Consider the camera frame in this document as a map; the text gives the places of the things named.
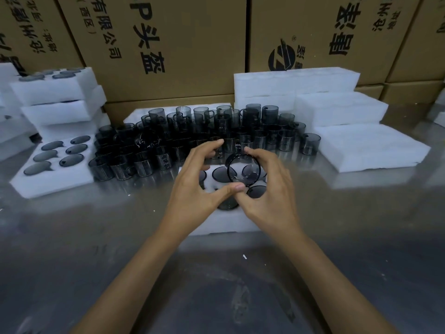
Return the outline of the person's right hand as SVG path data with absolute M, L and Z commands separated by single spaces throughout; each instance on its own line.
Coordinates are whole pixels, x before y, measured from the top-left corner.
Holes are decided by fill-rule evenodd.
M 256 157 L 267 173 L 267 190 L 260 197 L 260 220 L 255 223 L 277 243 L 306 238 L 297 214 L 295 189 L 290 172 L 275 153 L 244 148 Z

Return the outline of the person's left hand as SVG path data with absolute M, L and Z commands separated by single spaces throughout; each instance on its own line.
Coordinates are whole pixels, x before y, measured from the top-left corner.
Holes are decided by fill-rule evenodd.
M 199 174 L 204 161 L 223 145 L 223 139 L 207 141 L 193 148 L 178 173 L 159 229 L 163 233 L 185 239 L 216 209 L 203 207 L 204 190 L 199 185 Z

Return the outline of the single grey glass mug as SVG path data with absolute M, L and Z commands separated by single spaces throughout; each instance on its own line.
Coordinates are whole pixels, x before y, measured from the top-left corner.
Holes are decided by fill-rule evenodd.
M 254 182 L 249 182 L 242 178 L 242 169 L 246 165 L 251 163 L 256 163 L 261 167 L 258 159 L 250 154 L 235 153 L 230 155 L 225 162 L 225 167 L 227 168 L 227 173 L 230 177 L 231 182 L 242 183 L 245 185 L 245 187 L 249 188 L 253 186 L 257 181 L 259 181 L 259 179 L 261 179 L 263 175 L 266 173 L 262 167 L 261 167 L 261 174 L 258 180 Z

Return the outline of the person's right forearm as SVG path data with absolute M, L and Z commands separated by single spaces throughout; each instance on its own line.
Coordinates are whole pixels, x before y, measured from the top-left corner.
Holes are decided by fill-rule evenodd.
M 400 334 L 298 227 L 260 228 L 297 269 L 332 334 Z

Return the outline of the person's left forearm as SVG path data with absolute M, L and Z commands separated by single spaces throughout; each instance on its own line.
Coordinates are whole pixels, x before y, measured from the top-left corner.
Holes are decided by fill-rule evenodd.
M 130 334 L 161 270 L 201 223 L 165 217 L 70 334 Z

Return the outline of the white foam tray with slots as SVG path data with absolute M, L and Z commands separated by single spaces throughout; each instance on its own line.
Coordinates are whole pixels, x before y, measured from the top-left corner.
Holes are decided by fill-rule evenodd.
M 90 67 L 73 78 L 11 83 L 14 94 L 24 106 L 86 100 L 98 86 Z
M 31 177 L 24 176 L 19 173 L 19 171 L 10 180 L 10 184 L 15 191 L 25 199 L 53 194 L 59 191 L 86 185 L 94 181 L 88 165 L 80 170 L 63 170 L 61 172 L 56 172 L 56 174 L 45 173 Z
M 22 106 L 25 117 L 35 126 L 91 121 L 106 103 L 101 85 L 96 86 L 86 100 Z
M 106 113 L 99 112 L 91 121 L 76 123 L 63 123 L 53 125 L 37 126 L 36 130 L 43 142 L 62 141 L 80 136 L 94 136 L 98 129 L 104 125 L 109 125 L 110 119 Z
M 218 188 L 226 184 L 217 183 L 212 178 L 212 172 L 218 167 L 223 167 L 222 165 L 210 165 L 209 169 L 205 171 L 204 174 L 200 174 L 200 186 L 206 189 Z M 226 233 L 226 232 L 252 232 L 259 231 L 257 225 L 252 222 L 244 214 L 242 208 L 238 206 L 237 208 L 229 211 L 222 211 L 216 209 L 212 212 L 209 217 L 198 226 L 190 236 L 203 236 L 214 233 Z

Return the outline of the cluster of loose grey mugs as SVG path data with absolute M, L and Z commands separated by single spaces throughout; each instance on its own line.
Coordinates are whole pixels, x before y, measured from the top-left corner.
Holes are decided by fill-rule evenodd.
M 98 164 L 113 166 L 118 157 L 130 166 L 150 166 L 157 158 L 159 169 L 183 162 L 192 148 L 207 141 L 223 139 L 213 159 L 245 153 L 245 147 L 265 149 L 268 145 L 280 151 L 292 151 L 300 141 L 300 152 L 315 155 L 320 142 L 314 134 L 305 133 L 306 126 L 295 121 L 289 112 L 279 114 L 278 106 L 248 104 L 244 109 L 230 105 L 216 110 L 197 107 L 194 113 L 188 106 L 165 115 L 164 109 L 153 109 L 138 123 L 123 123 L 118 127 L 105 125 L 96 135 Z

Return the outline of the white foam block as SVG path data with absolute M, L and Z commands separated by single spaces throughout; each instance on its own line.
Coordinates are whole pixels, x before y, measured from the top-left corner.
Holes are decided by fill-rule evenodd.
M 19 72 L 11 62 L 0 62 L 0 105 L 5 103 L 8 95 L 14 95 L 11 83 L 18 80 Z
M 234 108 L 244 109 L 248 104 L 260 104 L 263 106 L 278 106 L 279 112 L 296 112 L 295 95 L 272 95 L 272 96 L 238 96 L 235 97 Z
M 388 104 L 359 92 L 310 93 L 295 98 L 296 117 L 310 128 L 378 124 Z
M 355 89 L 359 72 L 342 67 L 235 73 L 235 98 L 308 93 L 343 93 Z
M 415 167 L 431 147 L 383 124 L 315 127 L 319 151 L 339 173 Z
M 31 137 L 37 132 L 20 108 L 0 100 L 0 162 L 31 148 Z

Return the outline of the plain brown cardboard box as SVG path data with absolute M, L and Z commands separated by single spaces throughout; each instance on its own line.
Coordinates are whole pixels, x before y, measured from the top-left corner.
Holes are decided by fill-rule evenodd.
M 384 84 L 360 85 L 355 87 L 354 91 L 379 100 L 384 87 Z
M 229 102 L 234 104 L 235 95 L 214 95 L 214 96 L 195 96 L 184 98 L 172 98 L 172 99 L 159 99 L 159 100 L 139 100 L 139 101 L 127 101 L 127 102 L 115 102 L 107 103 L 105 105 L 105 112 L 112 123 L 121 123 L 128 117 L 131 112 L 137 108 L 150 108 L 150 107 L 164 107 L 174 105 L 197 105 L 197 104 L 212 104 Z
M 379 100 L 389 105 L 431 104 L 444 87 L 442 80 L 385 83 Z

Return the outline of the brown printed cardboard box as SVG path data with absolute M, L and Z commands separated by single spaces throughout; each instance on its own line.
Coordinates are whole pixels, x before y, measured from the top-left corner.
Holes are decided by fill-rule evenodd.
M 445 0 L 420 0 L 386 82 L 444 78 Z
M 0 0 L 0 62 L 22 76 L 85 66 L 57 0 Z
M 57 0 L 108 102 L 232 94 L 247 0 Z
M 384 83 L 421 0 L 251 0 L 248 71 L 343 67 Z

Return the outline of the group of packed grey mugs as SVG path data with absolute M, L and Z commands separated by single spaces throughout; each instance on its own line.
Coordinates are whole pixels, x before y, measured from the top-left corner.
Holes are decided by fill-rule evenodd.
M 50 80 L 50 79 L 67 79 L 73 78 L 77 74 L 86 71 L 86 67 L 75 67 L 65 69 L 47 69 L 40 72 L 35 72 L 30 75 L 21 76 L 18 78 L 18 82 L 32 82 L 37 80 Z
M 94 157 L 94 142 L 92 135 L 43 141 L 37 145 L 19 173 L 31 177 L 45 173 L 56 174 L 63 170 L 80 170 Z

